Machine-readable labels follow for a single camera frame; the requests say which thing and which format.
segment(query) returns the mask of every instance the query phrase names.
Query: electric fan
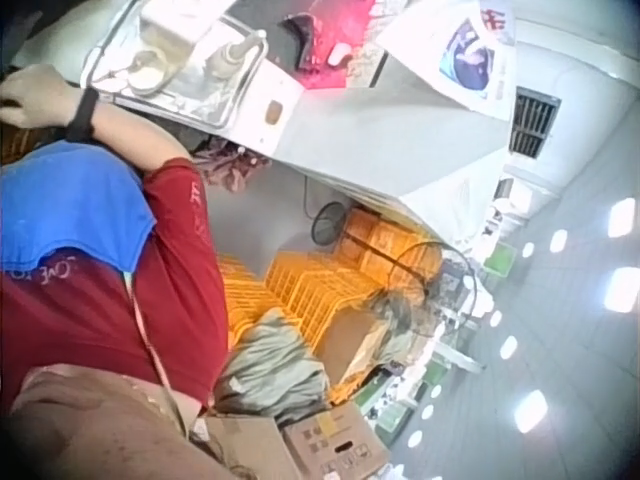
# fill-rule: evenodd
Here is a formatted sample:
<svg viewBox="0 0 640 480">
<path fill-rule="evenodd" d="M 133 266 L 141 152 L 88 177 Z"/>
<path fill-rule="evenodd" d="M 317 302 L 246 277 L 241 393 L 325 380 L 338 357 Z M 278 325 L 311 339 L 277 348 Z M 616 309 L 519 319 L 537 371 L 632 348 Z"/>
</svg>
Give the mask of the electric fan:
<svg viewBox="0 0 640 480">
<path fill-rule="evenodd" d="M 473 268 L 462 253 L 434 240 L 415 244 L 393 258 L 344 231 L 346 220 L 347 211 L 340 202 L 325 205 L 313 221 L 312 240 L 326 247 L 344 235 L 388 262 L 390 271 L 384 290 L 388 298 L 402 297 L 402 301 L 395 302 L 401 305 L 396 309 L 405 310 L 402 317 L 411 323 L 403 329 L 410 328 L 420 336 L 441 337 L 466 323 L 475 307 L 478 286 Z"/>
</svg>

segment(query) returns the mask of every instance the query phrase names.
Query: brown cardboard box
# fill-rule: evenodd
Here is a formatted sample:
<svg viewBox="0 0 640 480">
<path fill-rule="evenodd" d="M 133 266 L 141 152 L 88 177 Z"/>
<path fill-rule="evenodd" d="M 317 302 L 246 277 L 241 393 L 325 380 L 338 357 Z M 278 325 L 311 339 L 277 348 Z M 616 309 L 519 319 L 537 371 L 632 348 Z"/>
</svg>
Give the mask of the brown cardboard box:
<svg viewBox="0 0 640 480">
<path fill-rule="evenodd" d="M 260 480 L 302 480 L 276 423 L 271 418 L 224 416 L 205 420 L 214 452 L 227 466 L 243 466 Z"/>
<path fill-rule="evenodd" d="M 331 385 L 369 366 L 387 328 L 387 322 L 370 312 L 344 308 L 336 313 L 315 352 Z"/>
<path fill-rule="evenodd" d="M 285 427 L 282 436 L 307 480 L 362 480 L 390 458 L 352 402 Z"/>
</svg>

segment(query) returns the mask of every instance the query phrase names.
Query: aluminum tray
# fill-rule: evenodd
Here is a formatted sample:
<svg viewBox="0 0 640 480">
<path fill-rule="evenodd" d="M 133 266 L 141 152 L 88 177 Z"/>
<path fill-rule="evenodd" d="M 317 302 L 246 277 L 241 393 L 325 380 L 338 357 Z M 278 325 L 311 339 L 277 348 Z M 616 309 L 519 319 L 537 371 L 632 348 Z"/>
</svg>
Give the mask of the aluminum tray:
<svg viewBox="0 0 640 480">
<path fill-rule="evenodd" d="M 139 14 L 145 2 L 132 0 L 116 15 L 105 38 L 85 59 L 81 86 L 92 86 L 101 97 L 117 105 L 172 120 L 198 130 L 216 133 L 232 121 L 258 66 L 267 55 L 263 41 L 249 52 L 243 68 L 228 80 L 205 76 L 205 60 L 221 45 L 239 42 L 252 30 L 237 20 L 223 17 L 200 40 L 186 66 L 158 93 L 141 97 L 126 85 L 126 72 L 116 79 L 94 82 L 113 70 L 125 68 L 143 47 Z"/>
</svg>

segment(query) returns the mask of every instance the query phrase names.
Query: black watch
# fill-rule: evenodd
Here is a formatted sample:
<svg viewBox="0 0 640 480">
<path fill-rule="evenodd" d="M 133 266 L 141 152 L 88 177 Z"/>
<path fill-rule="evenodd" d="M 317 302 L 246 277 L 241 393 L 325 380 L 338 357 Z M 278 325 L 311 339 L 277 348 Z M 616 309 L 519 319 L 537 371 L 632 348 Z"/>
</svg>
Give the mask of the black watch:
<svg viewBox="0 0 640 480">
<path fill-rule="evenodd" d="M 91 87 L 87 87 L 82 93 L 78 110 L 71 123 L 67 126 L 65 135 L 67 142 L 88 143 L 91 141 L 93 137 L 91 119 L 99 98 L 98 91 Z"/>
</svg>

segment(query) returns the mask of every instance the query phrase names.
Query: red shirt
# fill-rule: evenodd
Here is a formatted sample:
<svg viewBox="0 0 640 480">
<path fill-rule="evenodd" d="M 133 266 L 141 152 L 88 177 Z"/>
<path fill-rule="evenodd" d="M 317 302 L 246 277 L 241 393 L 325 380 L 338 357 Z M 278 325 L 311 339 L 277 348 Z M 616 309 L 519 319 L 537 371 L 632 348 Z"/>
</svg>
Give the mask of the red shirt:
<svg viewBox="0 0 640 480">
<path fill-rule="evenodd" d="M 205 405 L 226 361 L 229 324 L 204 188 L 185 159 L 167 162 L 143 188 L 157 224 L 133 290 L 171 386 Z M 159 383 L 122 274 L 111 266 L 58 250 L 28 274 L 3 274 L 0 294 L 2 411 L 38 366 L 66 363 Z"/>
</svg>

